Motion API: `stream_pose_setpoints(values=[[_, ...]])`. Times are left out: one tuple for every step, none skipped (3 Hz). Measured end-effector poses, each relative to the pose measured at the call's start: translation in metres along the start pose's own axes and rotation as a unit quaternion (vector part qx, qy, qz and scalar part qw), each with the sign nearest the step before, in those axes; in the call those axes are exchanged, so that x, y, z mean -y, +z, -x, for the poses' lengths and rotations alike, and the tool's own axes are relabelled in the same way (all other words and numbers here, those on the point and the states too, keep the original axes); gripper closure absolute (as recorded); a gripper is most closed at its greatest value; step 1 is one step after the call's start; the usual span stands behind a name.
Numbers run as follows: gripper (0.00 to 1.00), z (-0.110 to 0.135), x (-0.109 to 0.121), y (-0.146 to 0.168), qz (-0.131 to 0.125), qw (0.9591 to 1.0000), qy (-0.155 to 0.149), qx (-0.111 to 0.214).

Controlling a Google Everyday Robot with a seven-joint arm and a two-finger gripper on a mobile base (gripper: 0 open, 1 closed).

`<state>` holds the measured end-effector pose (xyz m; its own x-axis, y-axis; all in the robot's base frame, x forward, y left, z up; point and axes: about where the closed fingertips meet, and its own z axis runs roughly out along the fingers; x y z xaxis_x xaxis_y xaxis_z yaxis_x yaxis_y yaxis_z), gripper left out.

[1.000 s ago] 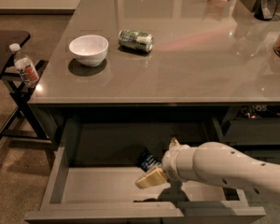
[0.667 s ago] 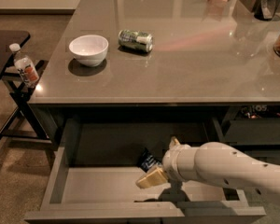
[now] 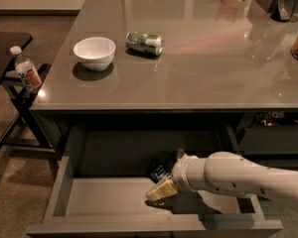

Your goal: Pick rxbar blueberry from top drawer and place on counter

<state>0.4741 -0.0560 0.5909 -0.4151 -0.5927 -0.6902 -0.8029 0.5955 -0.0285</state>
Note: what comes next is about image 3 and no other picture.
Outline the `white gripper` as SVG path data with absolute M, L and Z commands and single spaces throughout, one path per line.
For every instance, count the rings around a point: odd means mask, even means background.
M 205 163 L 206 158 L 188 156 L 182 149 L 177 150 L 177 163 L 172 168 L 172 180 L 162 178 L 146 193 L 150 201 L 170 197 L 178 192 L 198 191 L 206 188 Z

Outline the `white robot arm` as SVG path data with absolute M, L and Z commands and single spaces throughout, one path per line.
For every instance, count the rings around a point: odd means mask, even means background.
M 171 174 L 163 176 L 146 193 L 158 201 L 178 191 L 200 190 L 243 197 L 255 194 L 298 212 L 298 172 L 258 165 L 230 152 L 215 152 L 206 158 L 180 150 Z

